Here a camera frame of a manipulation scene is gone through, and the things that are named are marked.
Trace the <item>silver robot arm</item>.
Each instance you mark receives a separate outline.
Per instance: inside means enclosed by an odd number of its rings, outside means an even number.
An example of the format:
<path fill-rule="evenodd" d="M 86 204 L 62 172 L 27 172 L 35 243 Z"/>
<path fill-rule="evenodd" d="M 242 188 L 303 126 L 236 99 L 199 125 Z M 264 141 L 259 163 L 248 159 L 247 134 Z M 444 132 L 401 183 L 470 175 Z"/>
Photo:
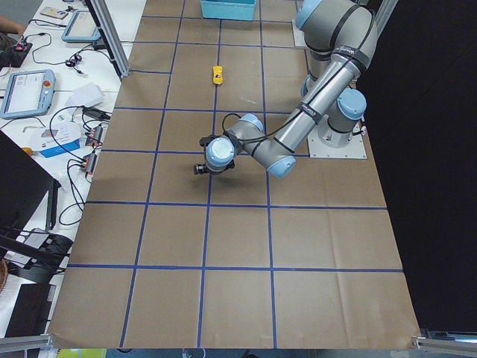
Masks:
<path fill-rule="evenodd" d="M 222 135 L 202 138 L 205 162 L 195 165 L 196 175 L 232 169 L 244 151 L 275 177 L 285 177 L 296 164 L 295 150 L 369 68 L 378 39 L 369 10 L 353 1 L 305 1 L 295 23 L 313 59 L 300 103 L 275 134 L 266 135 L 260 120 L 247 113 Z"/>

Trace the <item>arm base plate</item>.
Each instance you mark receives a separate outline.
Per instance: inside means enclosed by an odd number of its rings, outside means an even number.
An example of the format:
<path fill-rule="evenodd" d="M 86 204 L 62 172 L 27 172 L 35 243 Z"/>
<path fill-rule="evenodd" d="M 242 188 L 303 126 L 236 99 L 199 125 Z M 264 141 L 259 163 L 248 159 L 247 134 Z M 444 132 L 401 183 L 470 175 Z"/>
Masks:
<path fill-rule="evenodd" d="M 306 41 L 304 38 L 304 33 L 302 29 L 298 26 L 297 21 L 295 19 L 292 20 L 292 32 L 293 32 L 293 38 L 294 38 L 294 47 L 295 48 L 301 48 L 301 49 L 306 49 Z"/>
<path fill-rule="evenodd" d="M 362 120 L 353 121 L 354 128 L 348 134 L 335 132 L 325 115 L 307 138 L 309 156 L 314 159 L 366 160 L 367 153 L 361 133 Z"/>

